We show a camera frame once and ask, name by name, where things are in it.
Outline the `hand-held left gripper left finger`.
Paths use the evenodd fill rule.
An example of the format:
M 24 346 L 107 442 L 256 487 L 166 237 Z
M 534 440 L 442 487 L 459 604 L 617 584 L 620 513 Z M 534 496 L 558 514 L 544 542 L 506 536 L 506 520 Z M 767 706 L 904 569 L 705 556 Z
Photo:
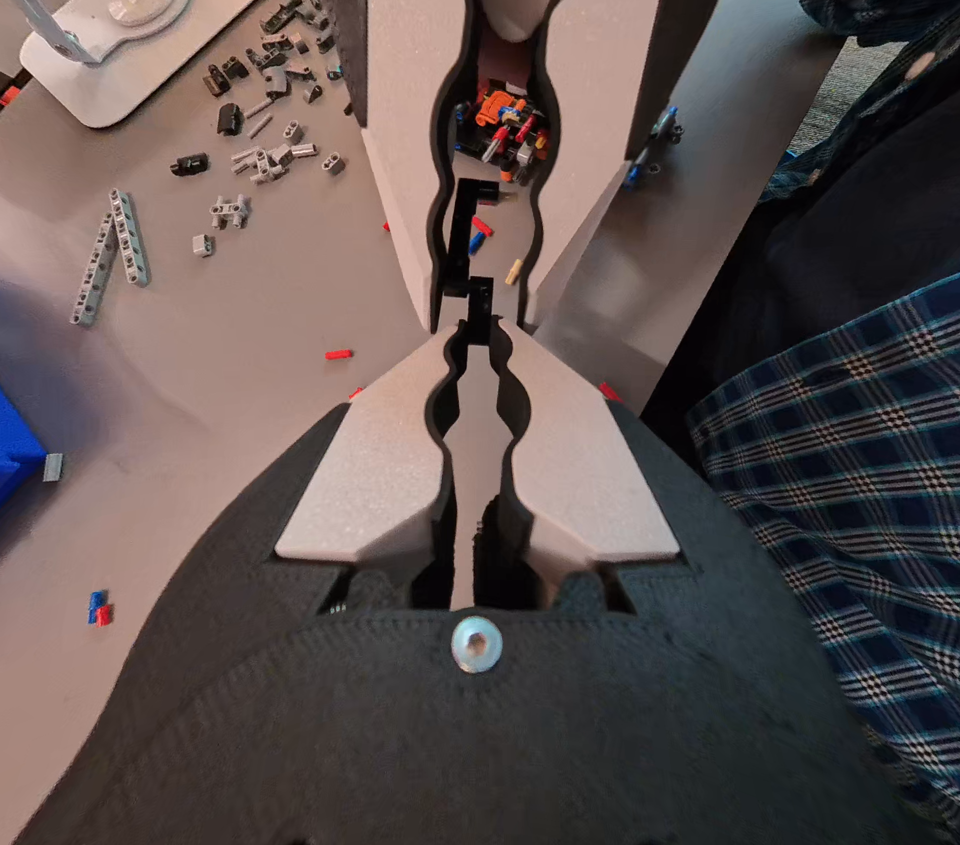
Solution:
M 274 551 L 285 560 L 424 570 L 452 496 L 450 453 L 428 401 L 450 376 L 453 325 L 368 385 L 346 409 Z

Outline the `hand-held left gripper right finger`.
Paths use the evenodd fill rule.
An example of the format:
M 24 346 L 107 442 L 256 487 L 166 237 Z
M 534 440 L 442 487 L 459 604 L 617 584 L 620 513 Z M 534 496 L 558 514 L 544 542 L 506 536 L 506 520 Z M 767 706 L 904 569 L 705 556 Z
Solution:
M 497 414 L 510 431 L 498 521 L 544 582 L 681 549 L 606 397 L 510 321 L 491 323 Z

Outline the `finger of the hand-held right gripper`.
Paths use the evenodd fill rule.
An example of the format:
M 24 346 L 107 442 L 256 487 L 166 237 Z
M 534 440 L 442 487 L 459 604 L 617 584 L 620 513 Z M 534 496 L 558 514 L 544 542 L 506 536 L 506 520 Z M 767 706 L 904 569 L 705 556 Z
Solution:
M 560 0 L 544 69 L 556 99 L 548 175 L 536 194 L 542 238 L 527 260 L 524 328 L 557 305 L 637 153 L 627 144 L 660 0 Z
M 467 0 L 366 0 L 362 137 L 416 316 L 438 327 L 450 124 L 469 50 Z

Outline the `black bent lego beam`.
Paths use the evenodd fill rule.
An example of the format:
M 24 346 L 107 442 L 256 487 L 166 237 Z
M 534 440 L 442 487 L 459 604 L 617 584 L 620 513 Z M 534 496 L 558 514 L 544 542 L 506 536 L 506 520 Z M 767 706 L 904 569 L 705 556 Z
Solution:
M 454 195 L 447 257 L 440 275 L 443 296 L 469 296 L 470 239 L 476 234 L 472 221 L 479 202 L 499 201 L 499 183 L 480 179 L 458 179 Z
M 472 275 L 467 287 L 466 340 L 471 346 L 486 347 L 491 337 L 495 280 Z

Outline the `multicolour lego assembly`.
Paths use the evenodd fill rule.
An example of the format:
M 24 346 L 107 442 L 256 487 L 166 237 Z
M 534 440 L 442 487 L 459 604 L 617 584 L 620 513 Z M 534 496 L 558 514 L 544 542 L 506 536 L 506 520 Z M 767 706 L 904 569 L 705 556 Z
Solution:
M 501 182 L 526 187 L 553 146 L 550 122 L 526 89 L 498 79 L 478 84 L 476 96 L 453 109 L 454 150 L 497 167 Z

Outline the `pile of grey lego pieces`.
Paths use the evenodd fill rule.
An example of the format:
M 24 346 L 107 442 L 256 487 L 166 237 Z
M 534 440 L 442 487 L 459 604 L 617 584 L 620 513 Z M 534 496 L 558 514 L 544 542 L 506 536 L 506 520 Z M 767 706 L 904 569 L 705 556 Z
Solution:
M 256 186 L 269 184 L 284 177 L 294 160 L 316 157 L 316 145 L 305 142 L 304 126 L 292 119 L 284 126 L 278 143 L 271 147 L 255 144 L 273 121 L 271 108 L 292 94 L 293 84 L 305 82 L 305 98 L 315 103 L 323 95 L 323 88 L 312 67 L 306 63 L 309 46 L 303 34 L 290 31 L 294 22 L 304 23 L 318 31 L 316 44 L 321 55 L 333 46 L 330 21 L 322 12 L 321 0 L 283 0 L 261 24 L 261 42 L 258 47 L 245 50 L 246 59 L 230 56 L 226 61 L 208 66 L 204 85 L 215 98 L 226 96 L 234 82 L 242 82 L 255 70 L 263 85 L 263 99 L 249 107 L 235 101 L 222 103 L 217 111 L 215 134 L 221 138 L 248 139 L 247 146 L 230 155 L 230 172 L 234 176 L 247 175 Z

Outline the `long grey lego beam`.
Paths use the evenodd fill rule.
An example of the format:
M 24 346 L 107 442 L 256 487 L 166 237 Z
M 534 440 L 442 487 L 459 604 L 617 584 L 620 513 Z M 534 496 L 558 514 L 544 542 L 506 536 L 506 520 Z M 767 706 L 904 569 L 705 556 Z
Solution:
M 83 272 L 70 316 L 73 325 L 89 329 L 95 324 L 119 252 L 114 210 L 110 208 L 102 215 L 93 249 Z
M 109 203 L 126 280 L 139 288 L 148 287 L 149 261 L 133 199 L 128 192 L 114 188 L 109 192 Z

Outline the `person in plaid shirt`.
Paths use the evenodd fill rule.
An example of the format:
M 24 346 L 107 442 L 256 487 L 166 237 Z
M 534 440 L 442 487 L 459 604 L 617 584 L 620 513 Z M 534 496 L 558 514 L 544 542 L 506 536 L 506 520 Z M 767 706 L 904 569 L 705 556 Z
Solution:
M 958 0 L 799 0 L 861 47 L 902 43 L 758 204 L 825 191 L 958 95 Z M 875 755 L 958 843 L 959 277 L 769 356 L 686 426 L 715 491 L 772 554 Z

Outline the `dark navy garment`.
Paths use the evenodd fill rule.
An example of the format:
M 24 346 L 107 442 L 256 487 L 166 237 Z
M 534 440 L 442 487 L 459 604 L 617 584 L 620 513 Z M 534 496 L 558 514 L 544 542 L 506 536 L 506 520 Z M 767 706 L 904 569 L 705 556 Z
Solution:
M 959 97 L 904 124 L 826 190 L 758 204 L 641 415 L 701 471 L 692 407 L 744 370 L 958 274 Z

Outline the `blue plastic bin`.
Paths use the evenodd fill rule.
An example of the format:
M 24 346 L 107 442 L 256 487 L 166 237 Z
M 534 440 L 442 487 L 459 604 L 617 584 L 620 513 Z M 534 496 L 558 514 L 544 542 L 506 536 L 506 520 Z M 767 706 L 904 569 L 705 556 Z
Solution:
M 1 392 L 1 506 L 45 464 L 47 451 Z

